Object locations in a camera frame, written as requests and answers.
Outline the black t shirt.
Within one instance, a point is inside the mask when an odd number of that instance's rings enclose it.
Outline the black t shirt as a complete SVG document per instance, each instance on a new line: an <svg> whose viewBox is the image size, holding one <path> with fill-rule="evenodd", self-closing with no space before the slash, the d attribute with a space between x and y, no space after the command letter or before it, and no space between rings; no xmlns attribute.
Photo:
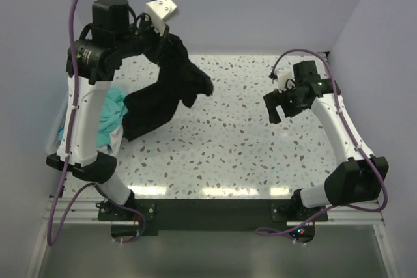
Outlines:
<svg viewBox="0 0 417 278"><path fill-rule="evenodd" d="M214 85L209 75L189 58L180 37L169 34L159 54L146 57L159 67L153 84L124 98L127 113L123 116L123 137L133 141L167 124L182 102L191 108L200 94L212 96Z"/></svg>

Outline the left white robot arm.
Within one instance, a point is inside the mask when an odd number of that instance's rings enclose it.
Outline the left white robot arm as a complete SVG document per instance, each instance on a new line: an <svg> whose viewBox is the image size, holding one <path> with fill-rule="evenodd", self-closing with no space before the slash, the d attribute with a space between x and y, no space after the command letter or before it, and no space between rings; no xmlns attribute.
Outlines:
<svg viewBox="0 0 417 278"><path fill-rule="evenodd" d="M71 172L98 189L114 202L112 213L121 221L134 216L129 201L132 191L116 174L117 159L98 151L96 141L104 100L115 71L125 58L155 52L152 40L167 31L167 22L177 14L172 0L152 0L141 14L144 21L130 21L127 0L96 0L92 22L68 50L68 105L64 134L56 153L46 163Z"/></svg>

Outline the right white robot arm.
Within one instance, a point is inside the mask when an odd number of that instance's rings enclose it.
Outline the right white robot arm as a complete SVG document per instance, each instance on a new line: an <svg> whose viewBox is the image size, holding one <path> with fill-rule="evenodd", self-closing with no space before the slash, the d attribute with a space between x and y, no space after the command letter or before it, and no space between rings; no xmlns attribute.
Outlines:
<svg viewBox="0 0 417 278"><path fill-rule="evenodd" d="M279 210L286 218L305 221L324 206L351 206L374 201L384 190L389 165L383 156L376 156L360 137L344 108L343 97L336 83L322 78L315 61L293 65L288 78L292 87L284 87L263 97L272 124L279 124L280 107L286 117L295 117L311 110L318 118L330 141L337 167L322 184L298 189L289 204Z"/></svg>

